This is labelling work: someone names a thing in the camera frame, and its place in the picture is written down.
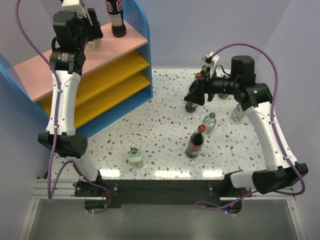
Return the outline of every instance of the bottle cap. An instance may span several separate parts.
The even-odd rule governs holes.
[[[136,154],[138,152],[138,149],[136,149],[135,147],[131,148],[131,153],[132,154]]]
[[[205,130],[206,130],[205,125],[201,124],[201,125],[198,126],[198,131],[199,131],[200,133],[203,133]]]

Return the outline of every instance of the terrazzo tabletop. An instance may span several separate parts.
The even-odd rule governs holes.
[[[87,155],[104,179],[223,179],[237,170],[263,170],[264,156],[248,117],[241,123],[231,120],[237,102],[230,96],[185,111],[183,100],[199,69],[153,69],[153,98],[88,139]],[[210,112],[217,124],[199,156],[189,159],[185,150],[190,135]],[[129,162],[130,147],[143,152],[144,165]],[[64,163],[55,156],[52,176]],[[72,165],[61,179],[77,179]]]

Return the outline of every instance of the table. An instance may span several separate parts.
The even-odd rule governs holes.
[[[87,153],[104,179],[223,179],[238,170],[265,169],[264,155],[248,117],[241,123],[231,120],[237,102],[233,96],[185,111],[184,96],[199,69],[153,69],[153,98],[88,139]],[[203,118],[216,113],[217,125],[205,137],[196,159],[185,155],[190,135]],[[144,166],[129,162],[130,147],[143,151]],[[64,164],[54,157],[52,177]],[[77,179],[71,165],[61,179]]]

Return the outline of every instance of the blue side panel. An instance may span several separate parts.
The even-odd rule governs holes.
[[[150,94],[146,92],[145,89],[142,89],[131,97],[128,97],[118,105],[112,107],[108,111],[102,113],[101,115],[97,116],[85,125],[78,128],[76,130],[76,134],[86,135],[89,138],[117,119],[121,118],[123,115],[140,106],[150,98]]]
[[[22,98],[28,103],[33,105],[33,107],[41,113],[43,117],[45,117],[47,120],[49,120],[46,113],[40,109],[34,102],[30,100],[30,98],[25,94],[25,88],[21,89],[17,83],[21,83],[17,73],[15,72],[14,68],[11,66],[11,64],[0,54],[0,73],[5,77],[5,79],[8,81],[8,83],[14,88],[14,90],[17,92],[17,94],[20,94]]]
[[[151,83],[149,88],[152,89],[150,29],[146,13],[138,0],[122,0],[122,3],[124,19],[148,40],[148,43],[139,47],[137,51],[149,63],[149,73],[146,77]]]

